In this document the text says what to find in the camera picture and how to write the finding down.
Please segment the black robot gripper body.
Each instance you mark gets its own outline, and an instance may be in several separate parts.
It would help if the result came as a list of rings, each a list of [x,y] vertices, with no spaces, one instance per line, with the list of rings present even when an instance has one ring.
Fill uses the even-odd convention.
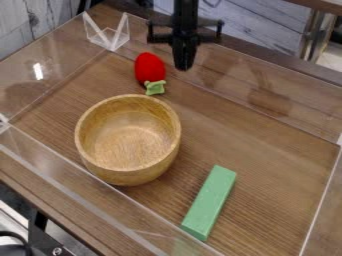
[[[177,24],[173,19],[166,19],[164,21],[149,20],[146,22],[149,27],[148,32],[148,42],[149,43],[168,43],[172,44],[173,41],[180,39],[192,39],[196,38],[198,43],[218,43],[222,39],[222,28],[225,22],[222,20],[213,20],[206,18],[200,18],[193,21],[190,24],[180,23]],[[156,27],[170,27],[172,33],[157,34],[154,32]],[[200,28],[216,27],[217,31],[214,34],[201,33]]]

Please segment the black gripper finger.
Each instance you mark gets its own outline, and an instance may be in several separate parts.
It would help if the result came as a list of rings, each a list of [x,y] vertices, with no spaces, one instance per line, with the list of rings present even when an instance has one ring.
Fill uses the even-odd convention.
[[[193,67],[198,48],[198,36],[192,36],[185,42],[185,69]]]
[[[173,55],[174,64],[178,70],[185,70],[184,63],[184,40],[178,37],[173,38]]]

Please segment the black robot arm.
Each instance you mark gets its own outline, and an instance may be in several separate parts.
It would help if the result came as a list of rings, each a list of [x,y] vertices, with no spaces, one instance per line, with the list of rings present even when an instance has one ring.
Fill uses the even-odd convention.
[[[200,0],[176,0],[172,18],[162,23],[148,21],[148,42],[172,46],[174,65],[181,71],[193,67],[200,45],[222,40],[225,21],[201,18],[198,9]]]

